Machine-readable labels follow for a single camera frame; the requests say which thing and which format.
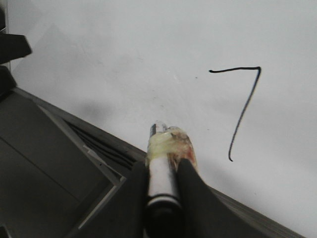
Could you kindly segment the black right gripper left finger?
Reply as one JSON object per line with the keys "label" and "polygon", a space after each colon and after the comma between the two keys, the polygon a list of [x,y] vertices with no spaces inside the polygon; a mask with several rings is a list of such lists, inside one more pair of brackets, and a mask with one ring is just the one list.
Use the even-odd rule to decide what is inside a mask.
{"label": "black right gripper left finger", "polygon": [[106,205],[69,238],[141,238],[143,211],[148,189],[148,169],[143,162],[134,164],[122,187]]}

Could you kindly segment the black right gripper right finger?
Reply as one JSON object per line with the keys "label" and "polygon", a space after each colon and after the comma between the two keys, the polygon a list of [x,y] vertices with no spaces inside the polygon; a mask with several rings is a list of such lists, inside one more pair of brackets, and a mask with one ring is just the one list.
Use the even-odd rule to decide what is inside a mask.
{"label": "black right gripper right finger", "polygon": [[176,177],[185,215],[184,237],[267,237],[226,207],[203,182],[188,159],[181,160]]}

